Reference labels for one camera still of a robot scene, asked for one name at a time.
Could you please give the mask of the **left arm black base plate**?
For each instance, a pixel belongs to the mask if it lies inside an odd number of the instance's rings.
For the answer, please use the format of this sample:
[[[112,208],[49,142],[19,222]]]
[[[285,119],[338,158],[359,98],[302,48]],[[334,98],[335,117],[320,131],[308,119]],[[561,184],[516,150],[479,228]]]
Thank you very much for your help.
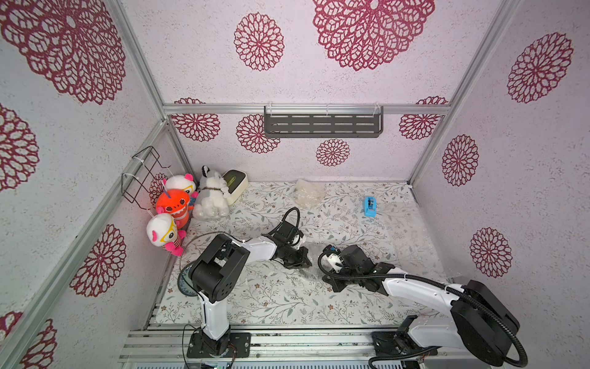
[[[201,328],[191,335],[188,358],[248,358],[250,356],[251,334],[229,330],[218,340],[209,338]]]

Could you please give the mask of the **blue patterned green plate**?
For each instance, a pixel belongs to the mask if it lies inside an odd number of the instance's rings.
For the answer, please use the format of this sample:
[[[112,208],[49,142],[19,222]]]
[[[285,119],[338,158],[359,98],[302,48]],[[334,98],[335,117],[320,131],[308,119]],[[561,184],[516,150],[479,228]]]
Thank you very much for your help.
[[[187,266],[179,273],[177,286],[182,295],[196,297],[198,296],[198,290],[193,286],[192,280],[189,276],[190,271],[191,267]]]

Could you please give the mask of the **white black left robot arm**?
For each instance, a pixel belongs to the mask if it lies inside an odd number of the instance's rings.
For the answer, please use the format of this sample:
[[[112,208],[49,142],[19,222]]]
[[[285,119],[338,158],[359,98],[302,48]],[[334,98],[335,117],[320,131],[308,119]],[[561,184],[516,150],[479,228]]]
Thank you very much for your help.
[[[229,332],[226,299],[245,266],[258,261],[279,261],[286,269],[308,268],[311,262],[303,243],[300,231],[261,235],[247,241],[216,235],[178,277],[178,289],[183,295],[200,298],[201,330],[205,337],[219,341]]]

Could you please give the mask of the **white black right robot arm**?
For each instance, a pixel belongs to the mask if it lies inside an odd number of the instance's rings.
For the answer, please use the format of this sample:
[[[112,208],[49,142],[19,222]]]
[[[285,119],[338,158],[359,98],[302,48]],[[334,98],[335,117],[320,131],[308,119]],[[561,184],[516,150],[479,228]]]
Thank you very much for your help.
[[[436,353],[444,347],[468,351],[493,367],[526,367],[529,358],[517,337],[519,322],[499,299],[478,281],[444,284],[411,275],[392,264],[373,264],[330,255],[324,280],[342,290],[349,284],[392,298],[415,301],[437,312],[435,318],[410,315],[394,333],[374,333],[376,361],[402,361]]]

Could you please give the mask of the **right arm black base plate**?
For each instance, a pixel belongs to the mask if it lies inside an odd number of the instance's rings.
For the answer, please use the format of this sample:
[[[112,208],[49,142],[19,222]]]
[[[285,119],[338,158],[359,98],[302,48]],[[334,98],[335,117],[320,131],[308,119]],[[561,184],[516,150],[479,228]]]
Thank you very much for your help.
[[[401,331],[375,331],[371,338],[378,357],[414,358],[439,349],[439,346],[421,347],[410,335]]]

